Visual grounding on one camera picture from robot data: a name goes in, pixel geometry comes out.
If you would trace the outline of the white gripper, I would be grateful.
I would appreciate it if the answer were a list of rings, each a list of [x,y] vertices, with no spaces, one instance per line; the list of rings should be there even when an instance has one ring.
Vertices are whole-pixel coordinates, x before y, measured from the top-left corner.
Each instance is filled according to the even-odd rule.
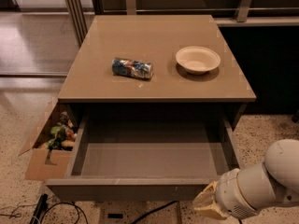
[[[258,212],[245,200],[238,185],[239,169],[234,169],[208,184],[193,200],[192,207],[203,217],[225,220],[256,216]]]

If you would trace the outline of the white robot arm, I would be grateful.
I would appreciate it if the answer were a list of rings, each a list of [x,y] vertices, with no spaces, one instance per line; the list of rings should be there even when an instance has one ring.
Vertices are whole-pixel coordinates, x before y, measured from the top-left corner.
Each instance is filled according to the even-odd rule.
[[[199,193],[192,205],[201,216],[218,220],[254,217],[273,206],[298,206],[299,141],[274,142],[262,162],[223,174]]]

